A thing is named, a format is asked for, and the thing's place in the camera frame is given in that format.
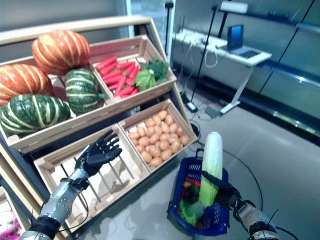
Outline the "five-finger robot left hand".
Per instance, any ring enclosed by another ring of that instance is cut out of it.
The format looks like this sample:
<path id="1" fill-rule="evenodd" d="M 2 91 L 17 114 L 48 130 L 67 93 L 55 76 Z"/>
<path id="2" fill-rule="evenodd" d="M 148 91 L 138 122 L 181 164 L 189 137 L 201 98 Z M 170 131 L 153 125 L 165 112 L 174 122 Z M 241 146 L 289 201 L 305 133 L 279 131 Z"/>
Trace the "five-finger robot left hand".
<path id="1" fill-rule="evenodd" d="M 120 156 L 122 149 L 118 142 L 118 135 L 113 130 L 107 131 L 83 151 L 74 169 L 84 170 L 88 178 L 94 176 L 104 164 Z"/>

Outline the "five-finger robot right hand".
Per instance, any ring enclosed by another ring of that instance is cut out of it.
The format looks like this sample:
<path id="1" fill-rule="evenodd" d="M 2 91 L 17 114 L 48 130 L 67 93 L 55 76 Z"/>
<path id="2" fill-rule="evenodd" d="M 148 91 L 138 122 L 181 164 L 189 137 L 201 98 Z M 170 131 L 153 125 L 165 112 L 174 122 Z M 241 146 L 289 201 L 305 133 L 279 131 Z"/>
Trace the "five-finger robot right hand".
<path id="1" fill-rule="evenodd" d="M 246 204 L 242 200 L 239 191 L 229 182 L 220 180 L 204 170 L 202 170 L 201 173 L 206 180 L 218 187 L 217 195 L 214 199 L 215 202 L 218 202 L 222 206 L 228 207 L 229 209 L 240 209 Z"/>

